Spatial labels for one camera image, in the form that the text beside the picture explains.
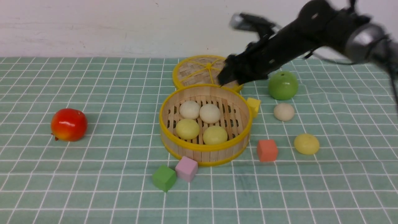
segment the steamer basket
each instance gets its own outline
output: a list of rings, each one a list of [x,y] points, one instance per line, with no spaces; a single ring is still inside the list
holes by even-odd
[[[225,58],[216,55],[197,55],[180,61],[173,70],[173,82],[177,89],[194,84],[216,84],[217,76],[224,67]],[[236,81],[225,85],[233,91],[239,92],[243,85]]]
[[[228,133],[228,141],[218,145],[205,145],[203,132],[213,124],[197,118],[199,135],[193,140],[182,140],[176,134],[176,124],[183,119],[179,107],[187,100],[201,106],[213,103],[220,108],[218,124]],[[167,151],[177,159],[189,157],[199,166],[221,165],[237,158],[246,148],[252,126],[253,112],[247,101],[237,92],[213,84],[196,84],[172,93],[163,103],[159,113],[160,136]]]

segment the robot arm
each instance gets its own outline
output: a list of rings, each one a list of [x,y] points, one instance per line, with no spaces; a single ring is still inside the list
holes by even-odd
[[[384,29],[371,23],[368,16],[355,12],[355,0],[348,9],[335,10],[327,0],[311,0],[297,18],[278,32],[265,18],[234,14],[233,29],[255,31],[258,42],[250,43],[238,55],[229,55],[218,75],[225,85],[232,81],[244,84],[268,79],[268,75],[291,60],[320,47],[330,47],[350,59],[352,64],[372,63],[390,75],[398,105],[394,80],[398,74],[398,43],[389,39]]]

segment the wooden block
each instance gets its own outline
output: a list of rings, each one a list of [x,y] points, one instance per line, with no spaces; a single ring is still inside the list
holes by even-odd
[[[278,156],[278,148],[274,140],[259,140],[257,144],[257,155],[260,162],[275,161]]]
[[[257,117],[258,110],[259,110],[260,104],[261,104],[261,100],[249,97],[247,99],[247,103],[249,104],[250,108],[252,109],[253,117]]]
[[[197,161],[183,156],[176,166],[177,177],[191,182],[198,171]]]
[[[176,181],[176,172],[165,165],[161,165],[152,175],[153,184],[164,192],[168,192]]]

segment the fake apple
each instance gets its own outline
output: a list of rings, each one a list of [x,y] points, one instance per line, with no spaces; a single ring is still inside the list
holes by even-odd
[[[269,78],[268,93],[276,100],[289,100],[296,95],[298,83],[293,73],[280,71]]]
[[[85,114],[72,108],[64,108],[54,114],[51,120],[51,135],[55,140],[78,141],[87,130]]]

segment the toy fruit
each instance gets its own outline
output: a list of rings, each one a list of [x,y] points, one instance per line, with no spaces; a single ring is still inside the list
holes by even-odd
[[[294,141],[296,150],[304,155],[313,155],[319,151],[319,141],[311,134],[300,134]]]
[[[51,135],[55,136],[56,141],[77,141],[86,133],[87,125],[83,112],[64,108],[55,113],[51,120]]]
[[[269,78],[268,93],[276,100],[288,100],[296,95],[298,83],[293,73],[281,71]]]

